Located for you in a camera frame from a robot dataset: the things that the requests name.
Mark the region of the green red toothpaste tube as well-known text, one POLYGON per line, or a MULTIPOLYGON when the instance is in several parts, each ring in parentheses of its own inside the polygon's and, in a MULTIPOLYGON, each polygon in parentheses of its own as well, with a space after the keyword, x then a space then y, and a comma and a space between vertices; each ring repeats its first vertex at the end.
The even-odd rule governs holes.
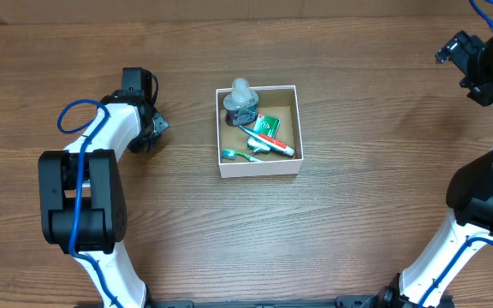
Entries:
POLYGON ((250 137, 256 139, 259 143, 265 144, 273 151, 281 155, 292 157, 295 154, 295 150, 292 147, 286 145, 278 139, 271 138, 263 133, 257 133, 248 127, 239 126, 239 129, 250 137))

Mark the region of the dark blue pump bottle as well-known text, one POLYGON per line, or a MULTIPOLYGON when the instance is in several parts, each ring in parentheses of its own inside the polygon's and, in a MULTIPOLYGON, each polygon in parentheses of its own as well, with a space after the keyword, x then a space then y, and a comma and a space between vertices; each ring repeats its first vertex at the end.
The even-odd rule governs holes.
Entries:
POLYGON ((248 81, 237 78, 232 83, 232 90, 223 100, 226 110, 225 121, 232 127, 245 126, 257 118, 259 96, 250 88, 248 81))

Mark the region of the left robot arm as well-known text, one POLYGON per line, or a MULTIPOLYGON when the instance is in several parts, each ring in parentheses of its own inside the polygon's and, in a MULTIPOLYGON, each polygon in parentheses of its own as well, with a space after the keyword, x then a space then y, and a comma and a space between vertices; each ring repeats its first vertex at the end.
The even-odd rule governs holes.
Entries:
POLYGON ((124 244, 128 210, 118 162, 125 151, 151 151, 169 126, 157 111, 158 80, 144 68, 124 68, 119 89, 99 100, 79 99, 64 113, 92 105, 95 117, 61 133, 78 138, 38 161, 42 234, 79 263, 106 308, 154 305, 124 244))

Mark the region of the green white soap bar package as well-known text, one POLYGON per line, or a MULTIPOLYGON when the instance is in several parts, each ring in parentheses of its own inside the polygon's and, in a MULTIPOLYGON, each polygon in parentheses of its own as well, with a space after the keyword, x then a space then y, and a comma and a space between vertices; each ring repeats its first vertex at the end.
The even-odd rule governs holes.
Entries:
POLYGON ((257 133, 263 133, 271 138, 275 138, 280 127, 279 118, 259 113, 254 122, 253 130, 257 133))

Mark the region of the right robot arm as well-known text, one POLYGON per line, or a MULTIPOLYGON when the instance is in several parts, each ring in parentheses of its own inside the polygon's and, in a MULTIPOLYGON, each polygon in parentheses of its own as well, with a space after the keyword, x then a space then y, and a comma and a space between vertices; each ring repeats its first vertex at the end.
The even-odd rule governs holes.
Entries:
MULTIPOLYGON (((493 20, 478 5, 475 12, 493 33, 493 20)), ((463 74, 460 86, 481 106, 493 104, 493 35, 487 41, 456 33, 437 53, 463 74)), ((363 299, 364 307, 451 307, 445 295, 451 281, 484 246, 493 246, 493 147, 457 170, 446 195, 448 213, 412 265, 398 273, 380 294, 363 299)))

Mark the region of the green white toothbrush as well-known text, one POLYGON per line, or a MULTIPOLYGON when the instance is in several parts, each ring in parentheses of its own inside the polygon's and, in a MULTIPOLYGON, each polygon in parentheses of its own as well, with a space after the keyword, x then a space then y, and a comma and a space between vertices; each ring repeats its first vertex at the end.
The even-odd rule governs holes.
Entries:
POLYGON ((225 158, 225 159, 228 159, 228 160, 236 160, 237 157, 243 157, 245 158, 247 161, 249 162, 254 162, 254 163, 262 163, 262 160, 256 158, 256 157, 253 157, 249 154, 246 154, 244 152, 241 152, 241 151, 237 151, 235 149, 223 149, 222 150, 222 155, 221 155, 222 158, 225 158))

